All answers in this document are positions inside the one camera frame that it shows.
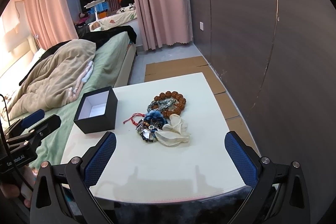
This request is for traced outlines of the person's left hand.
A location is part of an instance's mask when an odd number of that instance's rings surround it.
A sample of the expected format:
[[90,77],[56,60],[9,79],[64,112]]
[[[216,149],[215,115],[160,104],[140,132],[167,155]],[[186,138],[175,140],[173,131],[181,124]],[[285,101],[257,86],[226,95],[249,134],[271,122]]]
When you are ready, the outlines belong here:
[[[22,175],[28,184],[33,188],[36,181],[36,174],[34,171],[29,166],[25,166],[22,169]],[[1,191],[7,199],[18,198],[22,195],[24,197],[23,203],[25,207],[31,207],[33,191],[19,178],[16,178],[13,184],[1,182]]]

